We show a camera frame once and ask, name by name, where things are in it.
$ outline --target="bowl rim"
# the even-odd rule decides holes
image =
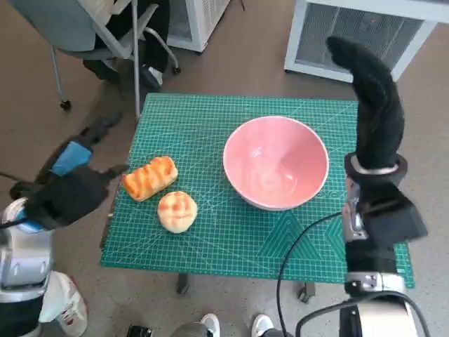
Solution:
[[[246,195],[245,193],[243,193],[242,191],[240,191],[240,189],[238,189],[231,181],[231,179],[229,179],[229,174],[227,172],[226,169],[226,164],[225,164],[225,155],[227,153],[227,148],[229,145],[230,140],[236,135],[237,131],[240,130],[240,128],[243,128],[246,124],[249,123],[253,123],[255,121],[258,121],[260,119],[273,119],[273,118],[277,118],[277,119],[286,119],[288,121],[292,121],[296,124],[300,124],[302,126],[304,126],[305,128],[307,128],[309,131],[311,131],[311,133],[318,139],[318,141],[321,144],[321,147],[324,150],[324,155],[326,157],[326,172],[324,173],[324,177],[323,180],[321,181],[321,184],[316,188],[316,190],[314,191],[314,193],[312,194],[312,196],[310,196],[310,198],[298,203],[294,203],[294,204],[286,204],[286,205],[270,205],[270,204],[263,204],[261,202],[255,201],[253,198],[250,198],[248,195]],[[250,119],[249,121],[246,121],[245,123],[242,123],[241,125],[239,125],[239,127],[237,127],[234,131],[232,131],[231,135],[228,137],[228,139],[226,140],[226,144],[224,145],[223,148],[223,157],[222,157],[222,161],[223,161],[223,168],[224,168],[224,173],[226,174],[226,178],[229,181],[229,183],[231,184],[231,186],[237,191],[237,193],[239,193],[243,199],[245,201],[250,201],[250,204],[252,204],[253,206],[255,205],[259,205],[260,207],[262,207],[263,209],[269,209],[269,210],[273,210],[273,211],[285,211],[288,209],[294,209],[296,207],[301,206],[302,204],[305,204],[306,202],[310,201],[311,199],[313,199],[323,188],[324,184],[326,183],[327,179],[328,179],[328,175],[329,175],[329,154],[328,154],[328,149],[326,148],[326,146],[324,145],[324,142],[322,141],[322,139],[320,138],[320,136],[315,132],[314,129],[312,129],[310,126],[306,125],[305,123],[302,123],[301,121],[298,121],[294,118],[291,117],[286,117],[286,116],[281,116],[281,115],[272,115],[272,116],[263,116],[263,117],[256,117],[253,119]]]

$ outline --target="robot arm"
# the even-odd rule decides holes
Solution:
[[[52,230],[99,207],[107,198],[109,182],[128,168],[118,165],[99,173],[87,166],[92,145],[120,118],[118,114],[97,119],[61,144],[33,183],[19,182],[10,190],[15,201],[2,213],[0,225],[0,336],[39,335],[39,313],[53,262]]]
[[[388,67],[362,46],[336,37],[327,42],[333,61],[353,74],[359,101],[356,151],[344,163],[344,288],[352,299],[383,291],[405,293],[394,245],[424,237],[427,229],[398,189],[407,161],[397,154],[404,117],[396,84]],[[417,332],[409,304],[397,296],[383,296],[341,309],[340,336],[414,337]]]

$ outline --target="black cable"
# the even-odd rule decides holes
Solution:
[[[18,220],[8,221],[7,223],[0,224],[0,230],[4,230],[9,227],[20,225],[21,223],[26,223],[28,221],[27,218],[22,218]]]
[[[378,291],[375,293],[367,293],[366,295],[363,295],[361,297],[351,298],[345,302],[341,302],[341,303],[338,303],[335,305],[330,305],[326,308],[323,308],[323,309],[320,309],[317,311],[313,311],[312,313],[308,314],[307,316],[304,316],[297,323],[295,336],[301,337],[302,326],[315,317],[318,317],[318,316],[321,316],[324,314],[328,314],[329,312],[354,307],[355,305],[358,305],[360,303],[368,302],[370,300],[374,300],[375,298],[385,297],[385,296],[393,296],[393,297],[401,298],[402,300],[407,302],[410,305],[410,307],[413,308],[416,315],[418,316],[418,319],[420,320],[424,335],[426,337],[430,337],[430,331],[429,331],[429,327],[427,326],[426,319],[424,318],[424,315],[422,314],[421,310],[418,308],[417,304],[410,297],[405,295],[404,293],[399,293],[397,291]]]
[[[290,258],[291,253],[293,252],[293,249],[296,247],[297,243],[301,240],[301,238],[315,225],[318,225],[319,223],[322,223],[323,221],[329,220],[331,218],[334,218],[336,216],[339,216],[342,212],[337,212],[334,214],[330,214],[329,216],[325,216],[324,218],[321,218],[320,220],[315,221],[311,225],[307,226],[305,230],[302,231],[299,237],[297,237],[296,241],[293,242],[292,246],[290,247],[290,250],[287,252],[286,257],[283,259],[281,270],[279,271],[278,276],[278,283],[276,285],[276,304],[278,307],[278,315],[279,315],[279,321],[281,321],[281,328],[284,337],[288,337],[286,323],[283,321],[283,315],[282,315],[282,309],[281,309],[281,282],[282,282],[282,275],[283,271],[285,270],[287,266],[288,259]]]
[[[12,174],[1,172],[1,171],[0,171],[0,176],[14,180],[14,181],[25,181],[23,179],[20,179],[19,177],[13,176]]]

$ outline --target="office chair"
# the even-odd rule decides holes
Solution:
[[[179,63],[163,39],[147,24],[158,5],[151,4],[138,17],[138,0],[101,0],[107,6],[97,13],[90,13],[78,0],[8,0],[9,3],[38,31],[51,45],[51,57],[56,87],[61,99],[60,106],[68,111],[71,102],[62,89],[56,50],[83,60],[102,60],[107,66],[112,58],[131,59],[134,61],[135,118],[140,118],[140,75],[138,39],[144,30],[153,35],[167,51],[173,61],[173,74],[180,72]],[[121,39],[107,29],[106,23],[112,15],[118,15],[131,2],[133,27]],[[95,48],[98,35],[106,47]]]

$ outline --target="bread roll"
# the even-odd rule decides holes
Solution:
[[[198,213],[196,202],[186,192],[170,192],[164,195],[157,207],[163,227],[172,233],[189,229]]]
[[[123,175],[123,186],[135,201],[144,201],[168,187],[177,178],[170,157],[153,158],[149,164]]]

